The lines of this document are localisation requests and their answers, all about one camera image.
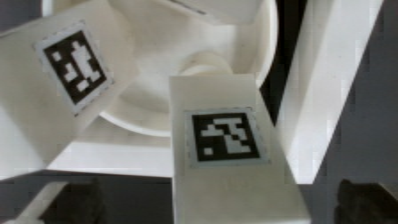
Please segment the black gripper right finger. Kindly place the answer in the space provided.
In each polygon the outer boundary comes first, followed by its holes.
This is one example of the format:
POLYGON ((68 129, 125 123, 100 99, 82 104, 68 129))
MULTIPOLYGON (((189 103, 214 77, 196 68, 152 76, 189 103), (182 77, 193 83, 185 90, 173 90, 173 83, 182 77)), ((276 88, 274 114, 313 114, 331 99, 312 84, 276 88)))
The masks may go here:
POLYGON ((335 224, 398 224, 398 184, 342 181, 335 224))

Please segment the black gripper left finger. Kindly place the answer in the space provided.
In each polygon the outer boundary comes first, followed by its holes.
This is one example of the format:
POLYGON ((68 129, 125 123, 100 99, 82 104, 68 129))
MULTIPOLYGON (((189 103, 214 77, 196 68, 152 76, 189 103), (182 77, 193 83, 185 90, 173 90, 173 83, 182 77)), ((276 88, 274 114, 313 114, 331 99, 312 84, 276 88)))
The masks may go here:
POLYGON ((107 224, 100 181, 50 182, 6 224, 107 224))

